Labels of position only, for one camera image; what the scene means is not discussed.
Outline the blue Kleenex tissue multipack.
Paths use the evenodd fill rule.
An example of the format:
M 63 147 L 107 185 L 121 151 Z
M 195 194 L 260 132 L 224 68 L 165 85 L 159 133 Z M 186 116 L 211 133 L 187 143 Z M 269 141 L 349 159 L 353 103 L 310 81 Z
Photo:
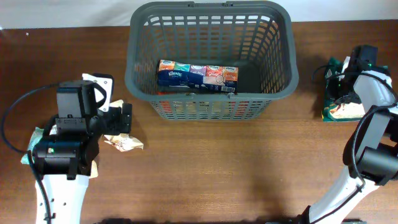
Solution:
M 160 86 L 187 87 L 231 93 L 237 89 L 239 68 L 160 60 L 156 75 Z

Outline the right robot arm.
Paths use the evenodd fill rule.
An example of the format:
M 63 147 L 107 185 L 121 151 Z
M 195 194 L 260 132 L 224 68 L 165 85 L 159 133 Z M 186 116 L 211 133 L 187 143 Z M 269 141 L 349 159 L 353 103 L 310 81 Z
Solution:
M 326 89 L 339 100 L 361 103 L 365 114 L 343 152 L 344 168 L 330 190 L 293 223 L 346 223 L 347 215 L 371 192 L 397 180 L 397 93 L 389 70 L 376 64 L 377 47 L 356 46 L 341 71 L 325 74 Z

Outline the green tortilla wrap package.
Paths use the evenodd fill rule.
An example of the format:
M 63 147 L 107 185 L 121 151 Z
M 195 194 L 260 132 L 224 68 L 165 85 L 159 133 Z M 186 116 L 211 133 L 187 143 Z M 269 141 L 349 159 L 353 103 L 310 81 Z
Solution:
M 324 71 L 325 96 L 322 111 L 323 122 L 348 122 L 359 121 L 365 114 L 362 102 L 334 104 L 329 98 L 329 78 L 333 73 L 341 72 L 343 62 L 331 57 Z

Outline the cream snack bag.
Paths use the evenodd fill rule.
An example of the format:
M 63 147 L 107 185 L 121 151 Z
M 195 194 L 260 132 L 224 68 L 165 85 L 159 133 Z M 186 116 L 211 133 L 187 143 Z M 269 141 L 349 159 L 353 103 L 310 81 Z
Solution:
M 110 107 L 120 107 L 122 109 L 123 100 L 116 100 L 109 104 Z M 121 152 L 131 151 L 133 149 L 144 149 L 144 144 L 135 137 L 129 135 L 130 133 L 121 134 L 104 134 L 104 141 Z

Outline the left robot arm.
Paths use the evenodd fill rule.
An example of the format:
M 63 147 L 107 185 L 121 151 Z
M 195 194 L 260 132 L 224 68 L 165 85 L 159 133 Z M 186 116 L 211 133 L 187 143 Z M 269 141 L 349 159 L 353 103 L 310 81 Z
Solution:
M 50 119 L 40 141 L 27 156 L 35 176 L 37 223 L 79 223 L 91 166 L 99 154 L 102 135 L 128 134 L 132 106 L 124 103 L 100 111 L 99 84 L 78 80 L 57 88 L 58 113 Z

